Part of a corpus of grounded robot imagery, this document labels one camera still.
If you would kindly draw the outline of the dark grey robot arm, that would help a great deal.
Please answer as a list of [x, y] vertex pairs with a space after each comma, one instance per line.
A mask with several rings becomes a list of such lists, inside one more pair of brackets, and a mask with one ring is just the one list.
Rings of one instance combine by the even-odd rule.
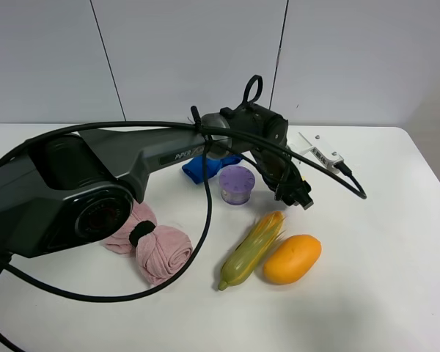
[[287, 121], [251, 104], [176, 122], [75, 125], [0, 159], [0, 255], [62, 251], [109, 237], [144, 199], [149, 176], [198, 155], [250, 152], [277, 200], [308, 208], [311, 188], [286, 153]]

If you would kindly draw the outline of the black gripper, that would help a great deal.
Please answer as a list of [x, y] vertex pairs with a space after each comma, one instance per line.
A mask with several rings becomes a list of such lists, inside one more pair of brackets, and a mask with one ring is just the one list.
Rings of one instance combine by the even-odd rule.
[[252, 155], [263, 170], [263, 180], [274, 192], [275, 200], [282, 200], [289, 207], [297, 206], [298, 202], [304, 210], [314, 205], [309, 195], [311, 186], [303, 180], [291, 157], [284, 154], [285, 158], [281, 158], [262, 148], [253, 149]]

